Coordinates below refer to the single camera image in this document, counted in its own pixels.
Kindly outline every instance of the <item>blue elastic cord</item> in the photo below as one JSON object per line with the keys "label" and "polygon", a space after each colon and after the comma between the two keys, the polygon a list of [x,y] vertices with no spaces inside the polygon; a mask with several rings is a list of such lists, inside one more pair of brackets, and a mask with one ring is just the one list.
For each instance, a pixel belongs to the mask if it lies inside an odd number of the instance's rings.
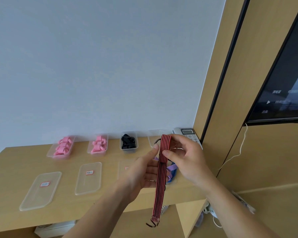
{"label": "blue elastic cord", "polygon": [[172,178],[171,178],[171,180],[167,181],[167,183],[170,183],[170,182],[173,180],[173,178],[175,177],[175,175],[176,175],[176,173],[177,173],[177,170],[178,170],[178,169],[175,169],[175,170],[171,171]]}

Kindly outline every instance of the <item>person's left hand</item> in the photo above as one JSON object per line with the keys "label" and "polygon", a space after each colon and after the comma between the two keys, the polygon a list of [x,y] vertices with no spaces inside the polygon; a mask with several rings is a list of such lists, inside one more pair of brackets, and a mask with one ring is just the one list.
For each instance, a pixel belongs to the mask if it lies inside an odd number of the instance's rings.
{"label": "person's left hand", "polygon": [[158,161],[154,160],[159,151],[159,145],[155,146],[146,155],[139,157],[127,170],[118,182],[127,191],[128,202],[132,202],[138,196],[142,188],[155,188],[157,184]]}

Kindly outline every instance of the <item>wooden table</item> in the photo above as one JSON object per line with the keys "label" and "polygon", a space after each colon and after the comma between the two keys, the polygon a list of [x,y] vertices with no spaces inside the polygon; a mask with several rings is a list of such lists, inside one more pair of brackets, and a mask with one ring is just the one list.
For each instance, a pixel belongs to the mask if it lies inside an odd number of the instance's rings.
{"label": "wooden table", "polygon": [[[0,231],[34,227],[80,219],[118,177],[120,160],[134,159],[150,150],[147,138],[139,138],[139,148],[133,154],[124,154],[119,140],[109,140],[105,156],[95,157],[87,153],[88,142],[76,142],[67,160],[46,157],[50,145],[35,145],[5,148],[0,153]],[[102,162],[101,188],[94,193],[75,195],[79,168],[82,164]],[[53,200],[44,208],[20,211],[19,206],[34,179],[43,173],[62,172]],[[125,209],[134,211],[152,208],[155,189],[142,189],[134,202]],[[164,205],[177,204],[182,226],[189,235],[205,197],[181,172],[167,185]]]}

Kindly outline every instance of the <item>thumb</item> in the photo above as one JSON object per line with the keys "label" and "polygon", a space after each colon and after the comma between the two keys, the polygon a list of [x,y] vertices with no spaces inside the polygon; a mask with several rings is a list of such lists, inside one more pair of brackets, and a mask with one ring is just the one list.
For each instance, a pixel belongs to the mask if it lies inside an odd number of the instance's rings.
{"label": "thumb", "polygon": [[171,150],[166,149],[162,152],[162,154],[172,162],[175,162],[176,164],[179,164],[182,162],[182,159],[175,152],[172,152]]}
{"label": "thumb", "polygon": [[155,144],[154,147],[149,151],[146,155],[143,156],[143,159],[148,163],[150,160],[152,160],[159,151],[159,145]]}

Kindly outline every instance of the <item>white cord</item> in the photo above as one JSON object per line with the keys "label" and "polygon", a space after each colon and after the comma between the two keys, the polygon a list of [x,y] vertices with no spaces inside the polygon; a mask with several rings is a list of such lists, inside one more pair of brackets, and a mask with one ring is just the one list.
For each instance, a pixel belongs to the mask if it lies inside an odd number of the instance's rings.
{"label": "white cord", "polygon": [[226,161],[224,162],[224,164],[222,164],[221,168],[219,168],[219,170],[222,169],[222,167],[223,167],[227,162],[229,162],[231,159],[233,159],[234,157],[237,157],[237,156],[240,156],[240,155],[241,155],[241,152],[242,152],[242,146],[243,146],[244,140],[245,140],[245,138],[246,138],[246,132],[247,132],[247,129],[248,129],[248,126],[247,126],[246,123],[245,123],[245,125],[246,125],[246,130],[245,130],[245,133],[244,133],[244,139],[243,139],[242,144],[241,144],[241,147],[240,147],[240,153],[239,153],[238,155],[233,156],[233,157],[230,158],[229,160],[226,160]]}
{"label": "white cord", "polygon": [[219,226],[218,224],[215,223],[214,216],[213,216],[213,222],[218,228],[222,228],[222,226]]}

